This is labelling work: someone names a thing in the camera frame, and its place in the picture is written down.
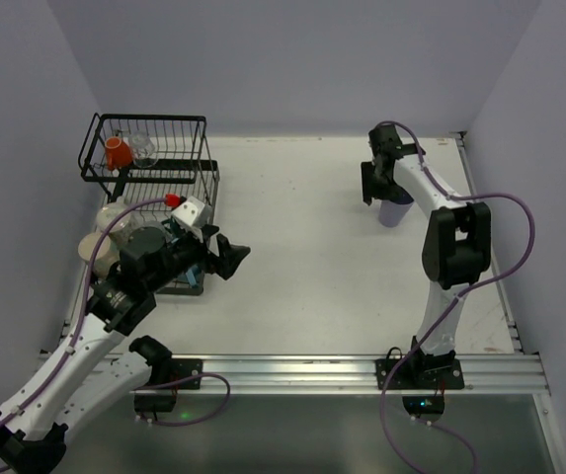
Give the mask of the orange ceramic mug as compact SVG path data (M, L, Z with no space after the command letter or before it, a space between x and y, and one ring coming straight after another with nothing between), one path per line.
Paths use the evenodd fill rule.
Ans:
M105 155L110 171L127 167L133 161L130 148L120 136L111 136L105 141Z

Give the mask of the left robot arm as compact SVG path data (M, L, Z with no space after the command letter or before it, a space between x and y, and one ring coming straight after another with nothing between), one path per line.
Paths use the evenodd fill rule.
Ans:
M129 391L174 385L171 352L157 340L135 339L128 353L99 376L94 368L156 307L155 294L197 266L224 279L250 254L217 227L205 225L217 252L192 233L176 241L157 228L141 228L121 248L119 264L94 286L77 326L16 393L0 405L0 458L16 473L50 473L67 446L93 417Z

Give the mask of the clear glass cup rack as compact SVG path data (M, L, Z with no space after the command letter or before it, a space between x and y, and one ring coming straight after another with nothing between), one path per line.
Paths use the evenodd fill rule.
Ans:
M140 169L149 169L156 165L158 157L151 137L144 131L136 131L128 138L133 164Z

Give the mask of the lavender plastic tumbler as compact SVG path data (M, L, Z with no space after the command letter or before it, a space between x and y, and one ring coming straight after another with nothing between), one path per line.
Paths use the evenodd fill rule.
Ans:
M378 221L384 227L394 228L403 220L413 204L414 200L410 196L400 197L397 201L383 200L379 209Z

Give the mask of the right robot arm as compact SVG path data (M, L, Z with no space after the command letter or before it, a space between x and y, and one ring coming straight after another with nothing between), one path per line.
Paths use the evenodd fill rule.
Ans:
M402 141L398 126L384 121L368 134L372 158L361 164L363 200L422 210L428 225L421 259L430 286L409 353L379 360L377 380L392 390L461 389L455 336L465 291L491 264L491 211L451 188L426 162L418 141Z

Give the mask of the light blue plastic mug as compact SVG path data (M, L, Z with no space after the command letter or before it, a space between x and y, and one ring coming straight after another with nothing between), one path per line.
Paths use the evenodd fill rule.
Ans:
M198 265L193 265L183 273L183 279L189 287L198 287L201 269Z

